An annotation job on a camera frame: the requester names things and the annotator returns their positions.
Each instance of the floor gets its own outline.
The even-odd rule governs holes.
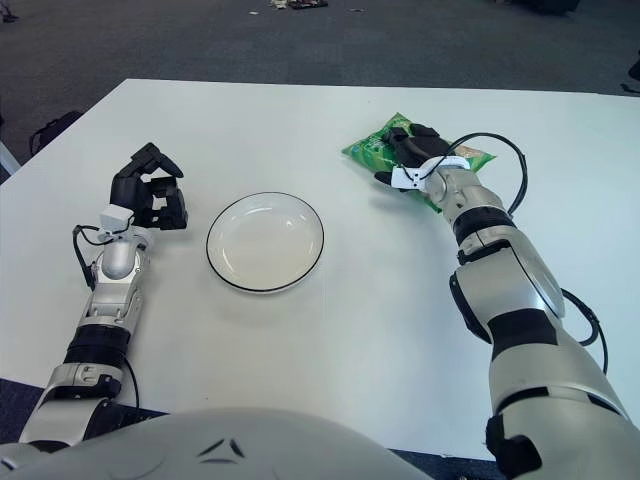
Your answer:
[[[328,8],[306,11],[268,3],[14,0],[19,22],[0,23],[2,141],[24,163],[35,130],[86,111],[131,77],[613,95],[626,94],[620,83],[627,82],[640,89],[626,75],[640,48],[637,0],[586,0],[565,16],[491,0],[329,0]],[[0,380],[0,443],[16,439],[39,391]],[[438,480],[502,478],[489,462],[398,454]]]

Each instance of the green snack bag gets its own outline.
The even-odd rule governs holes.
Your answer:
[[[342,153],[350,156],[359,164],[367,167],[371,172],[390,172],[394,167],[400,166],[400,164],[396,161],[396,155],[393,148],[383,142],[382,137],[393,127],[403,128],[407,133],[410,133],[409,125],[412,123],[413,122],[407,119],[404,115],[396,113],[391,120],[382,127],[382,130],[372,133],[367,138],[342,149]],[[496,158],[495,155],[491,155],[474,148],[465,147],[464,145],[456,148],[455,154],[460,157],[464,157],[469,162],[469,167],[474,172],[477,172],[488,162]],[[411,190],[408,193],[412,197],[429,205],[436,212],[440,212],[440,209],[419,191]]]

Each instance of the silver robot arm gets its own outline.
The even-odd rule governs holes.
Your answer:
[[[133,211],[109,205],[102,214],[122,224],[102,230],[104,250],[93,262],[94,289],[64,363],[57,366],[29,418],[20,442],[53,451],[118,428],[122,410],[112,399],[121,390],[127,347],[142,309],[141,284],[149,266],[151,234],[129,226]]]
[[[459,245],[451,292],[493,345],[487,447],[507,478],[640,477],[640,431],[563,328],[563,295],[529,239],[475,173],[443,166],[425,191]]]
[[[158,168],[169,176],[142,179]],[[176,177],[182,177],[180,169],[153,144],[146,145],[114,177],[100,228],[74,229],[74,248],[92,292],[64,362],[54,369],[20,442],[51,452],[122,425],[124,409],[114,399],[121,390],[128,345],[142,309],[141,285],[153,244],[148,228],[186,227]],[[159,198],[165,205],[154,209]],[[99,243],[86,236],[87,229],[98,232]],[[79,234],[103,247],[91,265],[85,265],[78,248]]]

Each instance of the robot forearm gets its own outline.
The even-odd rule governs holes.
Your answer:
[[[147,228],[185,228],[187,222],[175,179],[182,177],[180,169],[152,144],[132,159],[113,180],[101,228],[74,229],[76,254],[92,293],[64,362],[53,371],[22,432],[23,443],[40,442],[43,449],[55,450],[121,424],[122,409],[112,399],[120,393],[129,341],[142,309],[140,287],[153,243]],[[141,179],[157,168],[171,176]],[[165,198],[167,206],[154,210],[154,197]],[[87,228],[98,230],[100,243],[94,244],[104,246],[91,266],[84,264],[76,243]]]
[[[508,478],[634,478],[640,432],[597,364],[563,328],[562,292],[475,173],[440,167],[425,190],[460,247],[451,292],[493,345],[487,446]]]

